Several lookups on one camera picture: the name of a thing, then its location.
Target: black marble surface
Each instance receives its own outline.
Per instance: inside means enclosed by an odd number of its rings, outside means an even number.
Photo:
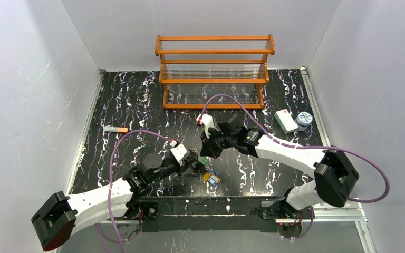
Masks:
[[[131,130],[148,129],[175,140],[189,148],[201,148],[202,129],[195,118],[200,110],[164,110],[163,87],[159,72],[107,72],[94,110],[81,161],[70,193],[81,193],[108,184],[109,159],[120,134],[103,132],[107,125]],[[273,113],[289,109],[293,117],[312,109],[299,70],[270,70],[269,83],[263,90],[264,110],[252,111],[253,116],[268,131],[282,139],[301,145],[322,144],[315,126],[304,132],[285,135]],[[253,122],[241,110],[209,110],[215,121],[223,121],[231,114],[244,116],[246,125]],[[137,134],[120,145],[114,160],[114,177],[118,179],[148,153],[168,154],[169,146],[151,135]],[[234,149],[223,151],[218,159],[209,159],[208,167],[216,172],[221,183],[215,187],[203,183],[200,175],[185,172],[156,182],[150,196],[230,197],[281,196],[288,188],[311,179],[284,164],[239,154]]]

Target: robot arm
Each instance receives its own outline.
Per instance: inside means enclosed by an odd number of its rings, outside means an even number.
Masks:
[[[242,154],[284,163],[314,179],[285,193],[276,207],[281,216],[289,216],[288,211],[296,213],[317,203],[326,202],[335,207],[343,207],[359,178],[359,174],[343,152],[284,147],[274,142],[262,130],[244,127],[242,120],[236,116],[218,123],[220,131],[215,129],[211,116],[205,114],[198,118],[198,126],[204,127],[201,134],[201,156],[217,158],[223,149],[233,147]]]
[[[112,185],[111,209],[114,217],[127,214],[136,200],[151,191],[152,184],[173,173],[180,175],[188,168],[204,173],[198,155],[184,145],[172,142],[170,154],[152,153]],[[38,239],[45,251],[63,245],[71,235],[98,222],[109,219],[109,186],[79,194],[65,195],[62,191],[50,196],[32,218]]]

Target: metal frame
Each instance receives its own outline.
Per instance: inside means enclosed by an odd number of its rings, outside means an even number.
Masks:
[[[313,87],[311,85],[310,78],[308,77],[306,67],[302,67],[300,70],[305,89],[308,93],[308,99],[310,100],[311,108],[313,109],[315,123],[321,135],[322,143],[325,146],[330,146],[330,140],[327,136],[319,107],[317,106]],[[367,228],[367,218],[365,217],[364,210],[362,209],[360,203],[347,201],[345,207],[343,208],[332,208],[331,206],[328,206],[329,205],[325,205],[325,207],[320,205],[314,206],[314,214],[316,216],[314,221],[354,221],[364,252],[376,253],[375,246],[373,245],[372,238],[370,237],[369,229]]]
[[[86,119],[86,125],[84,126],[83,134],[81,135],[80,145],[77,150],[77,155],[75,156],[74,167],[72,168],[71,176],[69,177],[69,182],[67,183],[66,194],[70,194],[72,186],[75,181],[75,176],[80,166],[80,158],[83,153],[84,143],[86,142],[86,137],[88,136],[89,127],[91,126],[92,116],[94,115],[95,105],[97,104],[97,99],[99,97],[100,88],[103,82],[103,73],[100,74],[99,82],[97,88],[95,89],[94,99],[92,100],[91,108],[88,113],[88,118]]]

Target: clear plastic slat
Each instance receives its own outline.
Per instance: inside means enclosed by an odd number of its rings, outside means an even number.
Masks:
[[[167,64],[164,79],[260,79],[261,64]]]
[[[162,41],[163,50],[269,49],[267,41]]]
[[[167,54],[165,60],[261,60],[263,54]]]
[[[228,94],[242,104],[258,104],[258,92],[255,84],[171,84],[168,89],[168,104],[204,104],[216,94]],[[212,104],[235,104],[232,100],[219,98]]]

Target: white wall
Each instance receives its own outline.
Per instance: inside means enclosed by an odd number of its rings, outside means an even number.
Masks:
[[[0,252],[41,252],[32,215],[65,190],[99,71],[60,0],[0,0]]]
[[[343,1],[308,73],[332,144],[366,154],[391,181],[389,196],[364,205],[378,252],[405,252],[405,1]],[[375,170],[353,195],[383,191]]]
[[[159,70],[157,35],[268,35],[268,67],[308,65],[339,0],[62,0],[97,66]]]

